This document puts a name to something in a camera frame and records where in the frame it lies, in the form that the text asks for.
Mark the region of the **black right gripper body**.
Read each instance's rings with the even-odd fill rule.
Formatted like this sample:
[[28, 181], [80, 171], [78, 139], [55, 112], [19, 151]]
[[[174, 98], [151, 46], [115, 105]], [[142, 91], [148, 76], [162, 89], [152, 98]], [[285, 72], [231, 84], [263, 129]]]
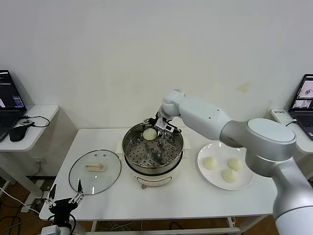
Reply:
[[168, 124], [167, 121], [168, 120], [164, 117], [149, 118], [149, 124], [158, 130], [164, 130]]

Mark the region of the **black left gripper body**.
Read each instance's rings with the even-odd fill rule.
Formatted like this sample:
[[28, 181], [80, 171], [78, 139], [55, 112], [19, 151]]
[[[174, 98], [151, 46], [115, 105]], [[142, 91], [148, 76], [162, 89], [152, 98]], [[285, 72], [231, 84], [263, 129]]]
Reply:
[[54, 225], [70, 225], [70, 214], [78, 207], [77, 202], [72, 202], [71, 198], [57, 200], [49, 209], [54, 215]]

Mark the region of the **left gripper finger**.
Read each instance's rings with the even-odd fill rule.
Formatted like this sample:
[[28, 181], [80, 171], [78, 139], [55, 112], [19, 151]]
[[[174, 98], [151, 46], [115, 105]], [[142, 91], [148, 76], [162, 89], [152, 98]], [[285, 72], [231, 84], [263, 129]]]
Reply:
[[48, 194], [48, 206], [49, 206], [49, 208], [52, 208], [53, 206], [56, 205], [56, 203], [54, 202], [55, 193], [56, 193], [56, 187], [57, 187], [57, 185], [54, 184], [52, 189], [50, 190], [50, 192]]
[[83, 200], [84, 196], [85, 195], [83, 193], [81, 180], [79, 180], [78, 181], [77, 194], [73, 198], [70, 199], [69, 203], [80, 204], [80, 202]]

